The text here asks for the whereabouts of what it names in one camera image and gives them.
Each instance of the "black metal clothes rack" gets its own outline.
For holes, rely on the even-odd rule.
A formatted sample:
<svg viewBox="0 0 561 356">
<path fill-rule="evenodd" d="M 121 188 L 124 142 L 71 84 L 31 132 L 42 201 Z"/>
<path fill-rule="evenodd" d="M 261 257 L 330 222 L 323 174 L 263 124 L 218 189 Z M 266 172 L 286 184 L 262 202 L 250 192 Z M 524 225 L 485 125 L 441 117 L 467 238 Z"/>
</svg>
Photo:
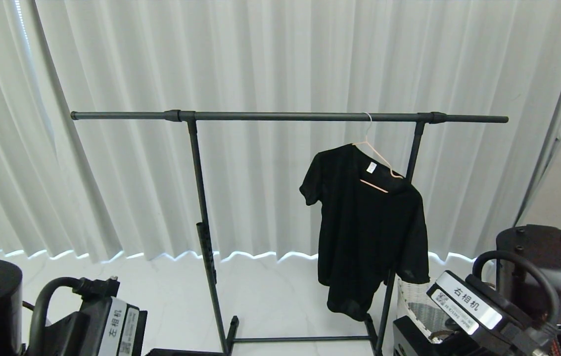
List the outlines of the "black metal clothes rack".
<svg viewBox="0 0 561 356">
<path fill-rule="evenodd" d="M 206 205 L 206 192 L 204 191 L 203 174 L 201 171 L 201 156 L 199 155 L 199 140 L 197 140 L 197 121 L 220 121 L 220 120 L 247 120 L 247 121 L 369 121 L 369 116 L 365 113 L 258 113 L 258 112 L 197 112 L 184 110 L 168 110 L 164 112 L 75 112 L 71 114 L 72 120 L 86 119 L 127 119 L 127 120 L 168 120 L 172 122 L 186 122 L 188 133 L 190 134 L 190 145 L 192 146 L 192 159 L 197 182 L 197 194 L 199 196 L 199 209 L 201 210 L 201 222 L 197 223 L 197 234 L 201 245 L 204 268 L 206 269 L 206 279 L 210 289 L 210 297 L 215 313 L 217 331 L 221 342 L 221 352 L 187 351 L 187 350 L 152 350 L 150 356 L 176 356 L 176 355 L 209 355 L 209 356 L 230 356 L 236 343 L 274 343 L 274 342 L 334 342 L 367 340 L 371 343 L 374 356 L 382 356 L 382 345 L 386 322 L 388 319 L 391 298 L 395 280 L 394 268 L 388 274 L 386 294 L 382 316 L 379 323 L 378 332 L 370 315 L 367 315 L 366 335 L 353 336 L 298 336 L 283 338 L 237 338 L 237 328 L 239 318 L 235 315 L 230 322 L 228 334 L 224 330 L 224 322 L 219 308 L 219 297 L 217 296 L 217 271 L 210 237 L 208 223 L 208 208 Z M 480 116 L 480 115 L 446 115 L 445 113 L 372 113 L 373 121 L 377 122 L 414 122 L 415 133 L 410 149 L 410 158 L 406 171 L 406 179 L 412 182 L 412 175 L 415 171 L 421 135 L 426 124 L 440 124 L 443 122 L 488 122 L 506 123 L 508 117 L 502 116 Z"/>
</svg>

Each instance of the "shirt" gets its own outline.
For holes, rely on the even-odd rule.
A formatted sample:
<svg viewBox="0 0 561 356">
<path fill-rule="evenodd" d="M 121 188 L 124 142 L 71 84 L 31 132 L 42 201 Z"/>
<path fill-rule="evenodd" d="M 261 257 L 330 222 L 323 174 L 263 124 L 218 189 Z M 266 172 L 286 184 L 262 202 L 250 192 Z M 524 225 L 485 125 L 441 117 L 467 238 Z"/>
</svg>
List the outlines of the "shirt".
<svg viewBox="0 0 561 356">
<path fill-rule="evenodd" d="M 330 311 L 366 320 L 392 268 L 405 282 L 430 281 L 421 194 L 387 166 L 347 144 L 315 155 L 299 190 L 306 205 L 322 202 L 318 281 Z"/>
</svg>

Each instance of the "woven laundry basket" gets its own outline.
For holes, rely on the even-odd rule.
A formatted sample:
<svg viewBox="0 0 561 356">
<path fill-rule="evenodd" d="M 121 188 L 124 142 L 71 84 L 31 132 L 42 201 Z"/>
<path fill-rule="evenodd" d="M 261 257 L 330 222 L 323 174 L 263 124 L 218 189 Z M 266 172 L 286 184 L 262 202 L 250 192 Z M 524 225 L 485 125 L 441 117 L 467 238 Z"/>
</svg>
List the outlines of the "woven laundry basket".
<svg viewBox="0 0 561 356">
<path fill-rule="evenodd" d="M 409 316 L 430 342 L 441 343 L 440 338 L 430 338 L 430 336 L 432 333 L 445 330 L 445 322 L 449 317 L 426 295 L 434 281 L 426 284 L 409 284 L 398 279 L 397 283 L 399 286 L 397 317 Z"/>
</svg>

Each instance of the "floor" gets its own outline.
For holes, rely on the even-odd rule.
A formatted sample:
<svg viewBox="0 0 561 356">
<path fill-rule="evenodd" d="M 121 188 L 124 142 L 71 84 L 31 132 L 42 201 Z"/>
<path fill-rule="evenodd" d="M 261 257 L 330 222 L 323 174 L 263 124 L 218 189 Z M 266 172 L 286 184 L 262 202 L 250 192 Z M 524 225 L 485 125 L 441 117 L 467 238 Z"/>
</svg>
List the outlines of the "floor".
<svg viewBox="0 0 561 356">
<path fill-rule="evenodd" d="M 327 289 L 317 282 L 317 261 L 289 256 L 280 262 L 274 255 L 253 259 L 233 255 L 217 259 L 217 289 L 224 325 L 238 315 L 237 337 L 333 336 L 366 334 L 363 323 L 326 308 Z M 121 282 L 118 297 L 148 311 L 142 353 L 153 348 L 220 351 L 219 338 L 206 284 L 203 262 L 194 253 L 177 259 L 163 256 L 153 261 L 124 255 L 108 263 L 94 264 L 72 253 L 50 259 L 12 255 L 6 259 L 23 270 L 23 299 L 33 303 L 45 284 L 61 276 L 106 279 L 116 275 Z M 445 270 L 439 259 L 430 259 L 431 275 Z M 449 257 L 450 269 L 467 273 L 470 261 Z M 371 315 L 378 320 L 385 287 L 375 294 Z M 384 342 L 384 354 L 392 354 L 391 323 L 396 314 L 396 293 Z M 80 298 L 69 289 L 59 289 L 50 304 L 48 318 L 55 322 L 76 311 Z M 23 311 L 23 340 L 27 340 L 29 311 Z M 369 342 L 238 344 L 235 356 L 253 355 L 357 355 L 372 354 Z"/>
</svg>

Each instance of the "qr code sticker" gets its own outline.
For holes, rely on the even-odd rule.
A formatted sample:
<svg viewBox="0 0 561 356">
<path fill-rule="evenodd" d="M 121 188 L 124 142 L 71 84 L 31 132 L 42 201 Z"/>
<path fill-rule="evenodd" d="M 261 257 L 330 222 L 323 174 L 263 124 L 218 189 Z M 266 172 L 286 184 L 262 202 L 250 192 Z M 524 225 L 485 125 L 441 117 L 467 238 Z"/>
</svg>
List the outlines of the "qr code sticker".
<svg viewBox="0 0 561 356">
<path fill-rule="evenodd" d="M 131 343 L 121 342 L 120 343 L 120 354 L 130 355 L 131 354 Z"/>
<path fill-rule="evenodd" d="M 442 306 L 445 304 L 446 300 L 448 300 L 447 295 L 443 293 L 439 293 L 439 295 L 437 295 L 437 303 L 441 304 Z"/>
</svg>

